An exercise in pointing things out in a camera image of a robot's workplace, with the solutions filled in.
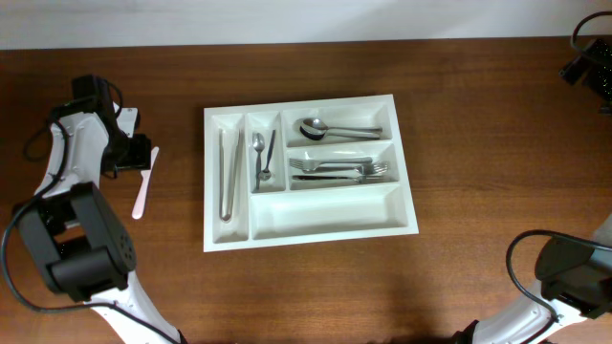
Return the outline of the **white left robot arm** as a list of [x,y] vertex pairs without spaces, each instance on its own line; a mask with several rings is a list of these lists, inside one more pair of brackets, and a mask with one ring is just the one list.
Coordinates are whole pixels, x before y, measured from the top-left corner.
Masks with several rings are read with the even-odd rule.
[[47,288],[72,302],[35,305],[18,291],[6,261],[2,275],[15,299],[33,312],[92,310],[125,343],[183,343],[181,331],[144,291],[133,242],[99,190],[100,178],[115,179],[123,170],[147,178],[159,150],[138,133],[137,109],[124,107],[112,82],[84,75],[73,79],[72,92],[72,100],[46,119],[52,147],[42,183],[14,209],[1,239],[6,247],[17,230]]

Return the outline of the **small metal teaspoon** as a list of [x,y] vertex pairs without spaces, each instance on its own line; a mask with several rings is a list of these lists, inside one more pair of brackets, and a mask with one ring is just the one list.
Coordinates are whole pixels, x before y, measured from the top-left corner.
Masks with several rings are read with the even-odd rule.
[[268,154],[267,154],[267,160],[266,160],[266,166],[265,168],[259,172],[258,178],[260,181],[267,181],[271,176],[272,176],[272,172],[270,170],[270,165],[272,162],[272,157],[273,157],[273,148],[274,148],[274,144],[275,144],[275,136],[276,136],[276,130],[272,131],[272,135],[271,135],[271,141],[270,141],[270,145],[269,145],[269,149],[268,149]]
[[254,132],[252,134],[252,147],[256,153],[256,158],[255,158],[255,172],[254,172],[254,178],[255,178],[255,191],[259,190],[260,187],[260,178],[259,175],[261,173],[261,155],[265,149],[265,140],[264,137],[261,133],[258,132]]

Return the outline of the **long metal tongs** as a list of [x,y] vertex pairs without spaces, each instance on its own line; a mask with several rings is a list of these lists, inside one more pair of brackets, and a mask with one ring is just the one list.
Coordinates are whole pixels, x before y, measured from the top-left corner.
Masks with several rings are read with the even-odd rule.
[[233,204],[235,198],[235,188],[237,185],[237,177],[240,165],[240,150],[243,140],[243,134],[238,131],[236,143],[233,147],[229,170],[226,170],[225,164],[225,148],[224,148],[224,135],[223,129],[219,130],[219,182],[220,182],[220,194],[219,194],[219,217],[224,223],[229,223],[232,218]]

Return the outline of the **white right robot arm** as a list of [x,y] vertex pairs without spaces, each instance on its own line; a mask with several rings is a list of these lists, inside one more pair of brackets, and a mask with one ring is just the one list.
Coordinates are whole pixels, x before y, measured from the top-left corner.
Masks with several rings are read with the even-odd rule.
[[[535,281],[524,287],[513,268],[517,245],[529,237],[548,239],[535,262]],[[611,312],[611,219],[590,240],[545,229],[518,234],[505,256],[507,272],[521,296],[486,320],[453,335],[453,343],[546,343],[553,333]]]

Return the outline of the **large metal spoon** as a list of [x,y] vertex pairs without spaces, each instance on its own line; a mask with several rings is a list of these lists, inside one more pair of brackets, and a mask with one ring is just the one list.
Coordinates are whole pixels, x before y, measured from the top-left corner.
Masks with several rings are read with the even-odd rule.
[[341,127],[341,126],[329,126],[321,118],[305,118],[301,121],[302,126],[306,126],[309,129],[327,132],[329,130],[345,130],[355,131],[363,133],[381,133],[383,129],[381,127]]
[[336,132],[329,132],[329,131],[317,131],[313,129],[307,129],[304,126],[299,127],[299,132],[309,140],[324,140],[327,137],[336,137],[336,138],[353,139],[353,140],[379,140],[381,138],[379,134],[336,133]]

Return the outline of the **metal fork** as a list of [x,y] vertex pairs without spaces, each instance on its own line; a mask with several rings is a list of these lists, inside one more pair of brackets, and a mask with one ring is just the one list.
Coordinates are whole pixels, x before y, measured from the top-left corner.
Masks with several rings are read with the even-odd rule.
[[388,161],[359,164],[356,166],[339,167],[317,167],[315,169],[303,169],[306,174],[327,173],[327,172],[356,172],[360,175],[376,175],[386,172],[390,167]]
[[329,182],[329,181],[342,181],[351,183],[382,183],[388,182],[389,179],[385,176],[359,176],[359,177],[348,177],[348,176],[314,176],[314,175],[293,175],[294,181],[301,182]]
[[289,158],[289,165],[305,172],[315,171],[322,165],[327,164],[363,164],[372,162],[372,158],[335,159],[335,160],[303,160]]

